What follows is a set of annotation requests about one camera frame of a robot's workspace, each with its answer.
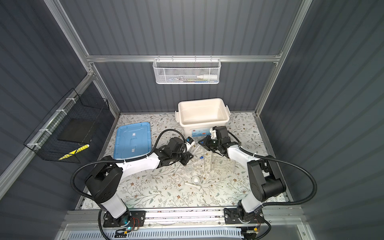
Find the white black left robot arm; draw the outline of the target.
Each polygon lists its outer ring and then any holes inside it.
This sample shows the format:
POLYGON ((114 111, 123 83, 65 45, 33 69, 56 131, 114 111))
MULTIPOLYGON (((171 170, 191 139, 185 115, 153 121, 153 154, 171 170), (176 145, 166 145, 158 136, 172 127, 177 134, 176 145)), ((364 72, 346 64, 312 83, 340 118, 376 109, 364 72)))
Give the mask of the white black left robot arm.
POLYGON ((122 163, 99 163, 92 169, 85 184, 101 209, 111 214, 114 219, 129 215, 129 210, 117 194, 120 181, 130 175, 171 166, 180 162, 187 165, 193 155, 189 152, 194 140, 188 137, 185 141, 171 138, 167 145, 154 149, 151 154, 139 160, 127 160, 122 163))

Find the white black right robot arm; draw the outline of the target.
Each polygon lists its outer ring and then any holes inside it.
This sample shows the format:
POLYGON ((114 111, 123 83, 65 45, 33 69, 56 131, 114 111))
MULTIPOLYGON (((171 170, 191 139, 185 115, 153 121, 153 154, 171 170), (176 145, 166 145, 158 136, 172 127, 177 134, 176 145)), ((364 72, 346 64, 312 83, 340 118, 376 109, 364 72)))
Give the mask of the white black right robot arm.
POLYGON ((241 141, 226 127, 213 127, 210 134, 199 141, 205 150, 234 160, 248 170, 251 191, 238 202, 234 214, 242 223, 251 221, 255 213, 272 197, 286 191, 287 185, 272 156, 253 154, 242 148, 241 141))

